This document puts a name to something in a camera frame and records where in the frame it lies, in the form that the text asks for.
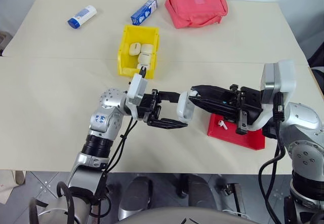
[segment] small box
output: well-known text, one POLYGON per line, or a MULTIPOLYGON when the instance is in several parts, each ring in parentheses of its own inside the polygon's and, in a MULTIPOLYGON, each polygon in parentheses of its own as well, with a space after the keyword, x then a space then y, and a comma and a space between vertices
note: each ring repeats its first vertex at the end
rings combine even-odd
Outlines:
POLYGON ((156 0, 148 0, 138 11, 132 16, 133 25, 140 25, 142 22, 149 17, 157 8, 156 0))

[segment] gray floor tile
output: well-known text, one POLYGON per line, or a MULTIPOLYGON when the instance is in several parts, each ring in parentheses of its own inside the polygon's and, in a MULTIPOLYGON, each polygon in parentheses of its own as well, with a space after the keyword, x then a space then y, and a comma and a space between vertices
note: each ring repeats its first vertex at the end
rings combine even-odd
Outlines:
MULTIPOLYGON (((45 203, 49 203, 52 200, 55 200, 55 196, 51 194, 47 189, 43 189, 36 198, 45 203)), ((40 213, 44 208, 37 206, 37 211, 40 213)), ((27 224, 29 223, 29 209, 28 207, 24 210, 23 214, 14 222, 14 224, 27 224)))
POLYGON ((50 181, 58 174, 58 172, 32 172, 39 181, 44 184, 48 185, 50 181))
MULTIPOLYGON (((258 177, 256 175, 223 175, 227 179, 228 183, 240 183, 242 196, 244 199, 246 214, 258 223, 268 224, 270 216, 264 204, 264 199, 261 195, 258 177)), ((216 180, 219 178, 218 175, 213 175, 210 180, 210 186, 213 182, 216 184, 216 180)), ((274 184, 274 189, 280 189, 284 177, 278 175, 274 184)), ((263 177, 265 188, 267 188, 270 181, 270 175, 265 175, 263 177)), ((221 198, 222 208, 226 205, 236 211, 235 201, 233 196, 224 197, 222 194, 219 195, 221 198)), ((270 197, 270 203, 273 206, 275 204, 276 198, 270 197)))
POLYGON ((291 175, 285 175, 283 178, 283 182, 281 188, 276 191, 274 190, 273 196, 277 198, 275 205, 273 206, 273 211, 276 216, 279 218, 281 223, 285 223, 284 217, 284 197, 290 195, 290 180, 292 179, 291 175))
POLYGON ((36 197, 44 186, 30 172, 26 173, 25 184, 15 187, 5 205, 0 204, 1 224, 13 224, 28 207, 32 197, 36 197))
POLYGON ((173 173, 146 173, 148 178, 153 181, 153 188, 159 189, 169 194, 180 206, 188 206, 188 198, 181 199, 176 193, 176 187, 179 183, 180 174, 173 173))
MULTIPOLYGON (((170 182, 167 184, 167 182, 172 179, 169 175, 152 173, 111 173, 108 176, 107 184, 110 190, 112 208, 110 213, 101 220, 101 223, 115 223, 118 221, 118 207, 122 193, 124 193, 130 182, 137 176, 147 176, 153 181, 152 208, 180 206, 180 204, 174 199, 174 196, 172 196, 173 192, 175 195, 175 188, 173 189, 170 187, 169 191, 171 192, 166 191, 164 188, 164 186, 167 185, 172 186, 170 182)), ((103 202, 102 211, 106 210, 107 207, 108 205, 103 202)))
POLYGON ((52 194, 57 197, 56 194, 56 185, 58 182, 63 181, 66 183, 67 178, 69 176, 69 172, 59 172, 47 185, 47 188, 52 192, 52 194))

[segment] white table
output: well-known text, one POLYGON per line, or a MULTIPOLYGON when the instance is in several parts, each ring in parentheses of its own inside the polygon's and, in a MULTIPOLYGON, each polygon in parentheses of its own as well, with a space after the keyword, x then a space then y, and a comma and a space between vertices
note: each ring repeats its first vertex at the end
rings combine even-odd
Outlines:
MULTIPOLYGON (((117 76, 116 60, 0 58, 0 168, 70 171, 88 133, 90 115, 109 87, 128 88, 117 76)), ((152 88, 182 92, 193 85, 228 88, 235 83, 258 89, 263 64, 160 63, 152 88)), ((297 65, 294 102, 309 105, 324 119, 323 99, 305 65, 297 65)), ((176 119, 175 105, 162 103, 161 116, 176 119)), ((256 174, 273 157, 276 142, 267 139, 254 151, 206 135, 210 114, 195 109, 187 128, 164 130, 140 122, 130 133, 114 171, 256 174)), ((123 133, 129 118, 124 118, 123 133)), ((278 174, 291 173, 291 160, 278 164, 278 174)))
MULTIPOLYGON (((125 24, 147 0, 36 0, 5 49, 8 57, 116 59, 125 24), (87 5, 98 14, 74 30, 67 20, 87 5)), ((143 23, 159 27, 163 63, 273 63, 294 59, 307 65, 278 4, 228 1, 221 24, 175 29, 164 7, 143 23)))

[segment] pink pouch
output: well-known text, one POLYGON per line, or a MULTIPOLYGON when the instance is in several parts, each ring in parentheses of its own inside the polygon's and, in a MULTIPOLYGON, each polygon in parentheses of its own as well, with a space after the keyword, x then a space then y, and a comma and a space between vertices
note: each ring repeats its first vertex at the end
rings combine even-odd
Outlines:
POLYGON ((220 23, 227 15, 226 0, 166 0, 165 5, 176 28, 220 23))

